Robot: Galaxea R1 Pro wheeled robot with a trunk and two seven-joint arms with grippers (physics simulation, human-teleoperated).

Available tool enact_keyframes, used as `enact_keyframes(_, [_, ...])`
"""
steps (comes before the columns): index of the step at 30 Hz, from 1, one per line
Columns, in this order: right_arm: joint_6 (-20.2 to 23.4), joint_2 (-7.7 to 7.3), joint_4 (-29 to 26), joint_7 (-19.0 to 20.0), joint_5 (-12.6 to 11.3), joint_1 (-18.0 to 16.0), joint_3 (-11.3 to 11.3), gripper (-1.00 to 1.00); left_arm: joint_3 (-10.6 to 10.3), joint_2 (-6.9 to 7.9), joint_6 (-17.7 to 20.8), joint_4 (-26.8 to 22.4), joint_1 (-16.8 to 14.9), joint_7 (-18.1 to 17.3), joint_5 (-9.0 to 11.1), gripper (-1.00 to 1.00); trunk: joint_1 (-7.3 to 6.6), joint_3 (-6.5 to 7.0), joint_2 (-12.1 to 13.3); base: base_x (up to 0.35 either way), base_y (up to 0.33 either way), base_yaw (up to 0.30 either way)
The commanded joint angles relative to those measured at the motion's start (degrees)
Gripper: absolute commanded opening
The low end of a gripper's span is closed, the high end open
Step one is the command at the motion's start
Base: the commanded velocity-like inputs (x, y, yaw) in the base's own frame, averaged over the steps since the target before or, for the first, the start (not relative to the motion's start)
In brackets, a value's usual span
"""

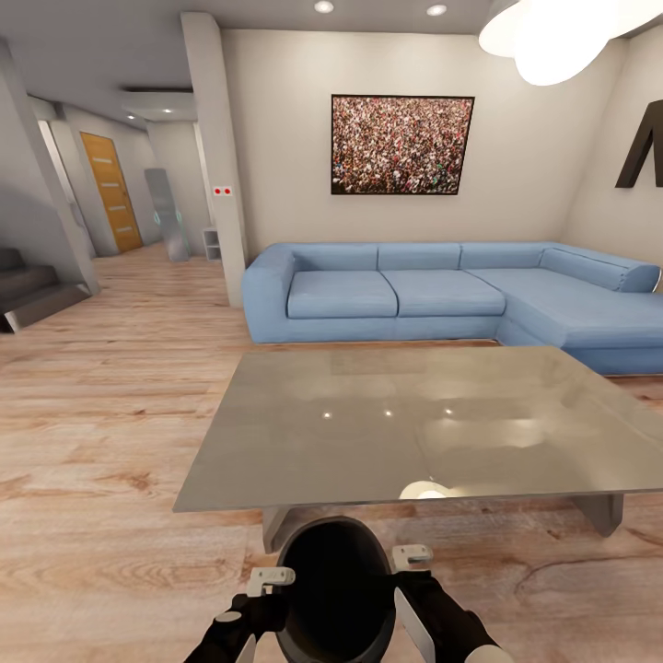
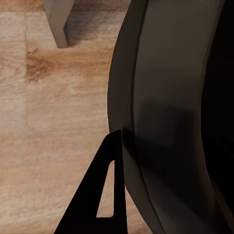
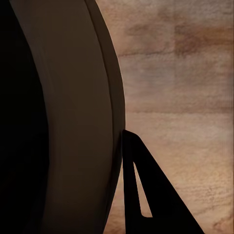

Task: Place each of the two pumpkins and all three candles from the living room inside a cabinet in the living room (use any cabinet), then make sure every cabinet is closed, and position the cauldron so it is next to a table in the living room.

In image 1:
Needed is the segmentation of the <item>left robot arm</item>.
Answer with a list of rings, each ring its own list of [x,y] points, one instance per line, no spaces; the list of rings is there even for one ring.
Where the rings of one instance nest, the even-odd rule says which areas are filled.
[[[288,596],[266,594],[265,586],[287,587],[295,580],[292,568],[254,567],[248,594],[237,594],[231,608],[215,616],[184,663],[253,663],[259,638],[282,632],[287,618]]]

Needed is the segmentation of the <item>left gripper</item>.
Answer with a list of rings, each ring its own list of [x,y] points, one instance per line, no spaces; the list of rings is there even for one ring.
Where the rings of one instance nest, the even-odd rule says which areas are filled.
[[[248,598],[248,594],[237,594],[232,599],[232,608],[252,607],[261,617],[261,633],[282,632],[287,618],[288,596],[285,594],[266,594],[266,597]]]

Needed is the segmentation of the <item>cauldron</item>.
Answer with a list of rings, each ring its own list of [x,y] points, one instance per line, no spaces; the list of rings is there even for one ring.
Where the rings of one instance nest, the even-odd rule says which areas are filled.
[[[378,538],[348,516],[320,518],[285,544],[278,567],[292,568],[285,629],[276,638],[288,663],[380,663],[396,609],[381,610],[376,576],[393,575]]]

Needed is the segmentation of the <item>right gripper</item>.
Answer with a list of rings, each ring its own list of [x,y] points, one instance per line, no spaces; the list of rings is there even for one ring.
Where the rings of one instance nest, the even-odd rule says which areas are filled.
[[[395,609],[395,587],[402,577],[402,572],[393,575],[376,576],[378,605],[381,610]]]

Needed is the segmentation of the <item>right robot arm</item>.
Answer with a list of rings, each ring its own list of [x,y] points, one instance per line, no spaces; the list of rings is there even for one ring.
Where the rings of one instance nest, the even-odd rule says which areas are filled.
[[[485,631],[474,611],[465,611],[430,570],[433,551],[423,544],[392,547],[393,575],[376,576],[381,610],[396,609],[426,663],[517,663]]]

